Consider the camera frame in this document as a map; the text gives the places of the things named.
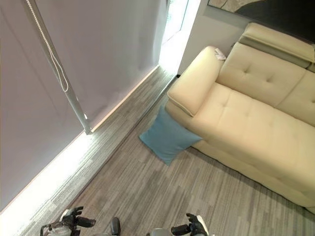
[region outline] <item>wall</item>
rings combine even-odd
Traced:
[[[201,0],[179,67],[182,74],[192,60],[206,46],[215,46],[228,55],[231,46],[243,33],[249,19],[207,5]]]
[[[158,64],[166,0],[36,3],[92,126]]]
[[[36,3],[79,103],[95,123],[157,65],[166,0]],[[2,210],[83,128],[22,1],[3,0],[0,9]]]
[[[21,1],[3,0],[0,211],[82,130]]]

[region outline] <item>artwork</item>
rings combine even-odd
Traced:
[[[315,42],[315,0],[209,0],[208,5]]]

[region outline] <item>blue pillow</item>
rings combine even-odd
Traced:
[[[202,139],[178,124],[164,106],[153,125],[139,138],[168,166],[178,153]]]

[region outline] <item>sofa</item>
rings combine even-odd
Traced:
[[[249,23],[226,61],[199,53],[165,109],[194,148],[315,213],[314,61],[313,45]]]

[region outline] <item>sofa headrest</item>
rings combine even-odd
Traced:
[[[311,44],[256,23],[247,25],[239,42],[303,68],[315,62]]]

